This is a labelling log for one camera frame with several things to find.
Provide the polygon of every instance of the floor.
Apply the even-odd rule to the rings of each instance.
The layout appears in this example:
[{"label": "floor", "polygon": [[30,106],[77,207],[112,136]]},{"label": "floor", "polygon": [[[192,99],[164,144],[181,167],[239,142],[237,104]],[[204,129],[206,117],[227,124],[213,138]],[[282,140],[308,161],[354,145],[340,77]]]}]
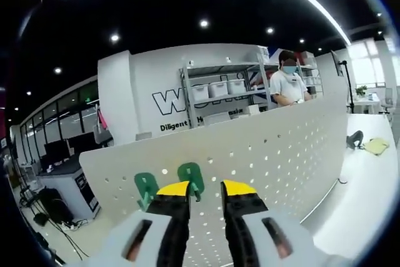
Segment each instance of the floor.
[{"label": "floor", "polygon": [[[351,127],[353,123],[353,126],[356,124],[359,128],[361,124],[364,123],[368,128],[371,128],[370,121],[367,119],[363,120],[365,122],[362,120],[360,121],[360,119],[349,120],[349,126]],[[368,130],[364,132],[365,139],[376,136],[376,130],[378,129],[377,127],[374,128],[375,130],[372,132]],[[389,130],[389,126],[387,129],[385,128],[385,134],[383,134],[383,136],[391,135],[389,132],[386,133],[386,131]],[[397,189],[397,187],[393,187],[393,185],[398,182],[397,162],[393,162],[395,152],[396,150],[394,148],[389,148],[380,158],[372,158],[371,154],[364,153],[364,151],[359,151],[355,154],[352,151],[346,150],[342,179],[348,180],[348,184],[338,183],[335,185],[315,212],[302,223],[313,235],[317,247],[327,253],[340,254],[344,257],[354,259],[359,254],[360,249],[363,249],[366,243],[372,239],[374,233],[382,225],[385,215],[387,214],[388,207],[391,204],[391,197],[394,193],[393,189]],[[397,150],[397,157],[400,159],[399,150]],[[391,165],[395,164],[396,170],[394,171],[393,168],[385,169],[389,168],[385,166],[388,165],[388,163]],[[391,188],[388,188],[385,182],[389,180],[391,181]],[[358,191],[360,191],[362,185],[364,185],[363,188],[365,189],[364,195],[370,193],[365,195],[365,197],[371,198],[371,201],[374,203],[373,208],[371,208],[369,199],[367,203],[364,202],[365,205],[359,201],[360,195],[357,193],[359,193]],[[377,212],[372,214],[372,209],[377,210]],[[33,222],[34,215],[30,209],[24,208],[22,212],[31,222],[33,228],[43,234],[49,242],[50,247],[57,250],[57,254],[60,258],[68,263],[78,262],[80,260],[76,250],[71,246],[66,237],[55,227],[47,223],[45,227],[41,228]],[[362,213],[365,214],[363,216],[367,216],[363,219],[364,224],[362,227],[358,226],[357,218],[352,219],[352,216],[348,216],[348,214],[354,214],[354,212],[358,212],[358,214]],[[370,229],[370,232],[365,233],[364,226],[368,226],[367,228]],[[68,231],[66,233],[85,253],[87,253],[87,255],[92,256],[100,249],[103,239],[107,236],[111,228],[111,222],[100,210],[94,221],[89,222],[76,231]],[[339,231],[343,231],[342,234],[337,234],[338,228]]]}]

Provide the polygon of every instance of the person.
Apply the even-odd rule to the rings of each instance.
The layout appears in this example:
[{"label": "person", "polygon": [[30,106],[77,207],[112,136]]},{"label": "person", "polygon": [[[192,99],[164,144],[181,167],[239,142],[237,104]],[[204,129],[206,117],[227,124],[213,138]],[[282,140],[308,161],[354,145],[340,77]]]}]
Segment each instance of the person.
[{"label": "person", "polygon": [[296,56],[293,52],[283,50],[279,53],[279,70],[271,76],[270,92],[278,107],[292,106],[311,100],[306,85],[296,73]]}]

